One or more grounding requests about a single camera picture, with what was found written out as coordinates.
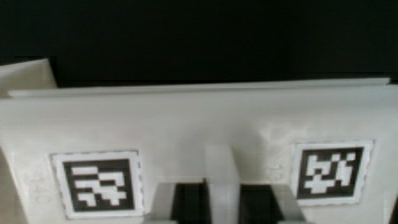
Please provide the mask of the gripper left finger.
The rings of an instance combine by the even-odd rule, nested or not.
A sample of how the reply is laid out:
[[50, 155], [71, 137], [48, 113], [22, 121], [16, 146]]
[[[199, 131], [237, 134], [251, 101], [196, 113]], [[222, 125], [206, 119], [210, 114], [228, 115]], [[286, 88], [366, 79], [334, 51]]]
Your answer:
[[212, 224], [210, 193], [205, 181], [176, 184], [171, 219], [178, 224]]

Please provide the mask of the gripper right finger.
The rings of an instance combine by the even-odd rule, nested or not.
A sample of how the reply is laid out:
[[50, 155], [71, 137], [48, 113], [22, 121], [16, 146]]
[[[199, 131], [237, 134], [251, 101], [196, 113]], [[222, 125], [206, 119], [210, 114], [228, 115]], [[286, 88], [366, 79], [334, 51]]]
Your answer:
[[276, 194], [269, 185], [240, 188], [238, 224], [277, 224], [285, 220]]

